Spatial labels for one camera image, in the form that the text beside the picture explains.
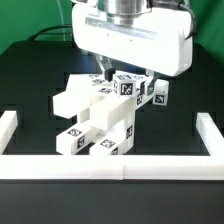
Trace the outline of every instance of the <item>black table surface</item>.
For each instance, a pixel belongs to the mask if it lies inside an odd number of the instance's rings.
[[[144,69],[113,61],[116,69]],[[19,125],[4,154],[57,154],[56,135],[76,118],[53,115],[52,96],[69,74],[100,73],[91,55],[70,42],[17,42],[0,56],[0,112],[16,110]],[[224,69],[201,46],[192,67],[169,80],[168,105],[136,112],[128,154],[204,155],[195,128],[208,112],[224,132]],[[0,181],[3,223],[223,223],[224,183],[192,181]]]

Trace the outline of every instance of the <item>metal cylinder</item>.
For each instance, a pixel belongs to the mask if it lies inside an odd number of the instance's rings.
[[[147,0],[99,0],[100,11],[116,14],[131,15],[145,13],[148,9]]]
[[[149,0],[99,0],[98,10],[107,13],[107,21],[131,26],[136,15],[150,12]]]

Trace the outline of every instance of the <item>black and white pattern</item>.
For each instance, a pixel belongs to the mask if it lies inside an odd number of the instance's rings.
[[[84,146],[84,143],[85,143],[85,136],[82,136],[81,138],[78,139],[77,149]]]
[[[115,142],[105,139],[103,142],[100,143],[100,145],[110,149],[113,145],[115,145]]]
[[[126,132],[126,139],[130,138],[133,135],[133,126],[130,126]]]
[[[70,131],[68,131],[68,134],[70,134],[70,135],[72,135],[72,136],[74,136],[74,137],[80,135],[81,133],[82,133],[81,131],[79,131],[79,130],[77,130],[77,129],[75,129],[75,128],[73,128],[73,129],[71,129]]]
[[[138,94],[137,105],[142,103],[143,94]]]
[[[118,147],[111,152],[111,155],[118,155]]]
[[[103,79],[93,79],[92,82],[94,82],[96,84],[101,84],[101,83],[105,82],[105,80],[103,80]]]
[[[165,95],[156,94],[155,102],[158,104],[164,104],[165,102]]]
[[[117,76],[120,80],[125,80],[125,79],[132,79],[130,75],[118,75]]]
[[[107,88],[103,88],[103,89],[100,89],[98,92],[109,94],[109,93],[112,92],[112,90],[111,89],[107,89]]]
[[[131,96],[133,93],[133,83],[122,83],[121,84],[121,95]]]

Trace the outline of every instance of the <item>stacked blocks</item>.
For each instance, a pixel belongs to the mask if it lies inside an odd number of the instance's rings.
[[[148,94],[152,80],[120,71],[113,82],[102,75],[72,75],[66,91],[54,97],[54,112],[65,118],[77,115],[77,124],[57,136],[57,152],[76,154],[91,143],[93,156],[125,154],[134,145],[135,110],[156,94],[165,96],[163,105],[167,102],[169,83],[157,80]]]

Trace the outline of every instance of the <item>white cube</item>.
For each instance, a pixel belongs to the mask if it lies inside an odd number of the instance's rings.
[[[115,74],[113,88],[114,92],[119,96],[135,96],[136,79],[131,74]]]

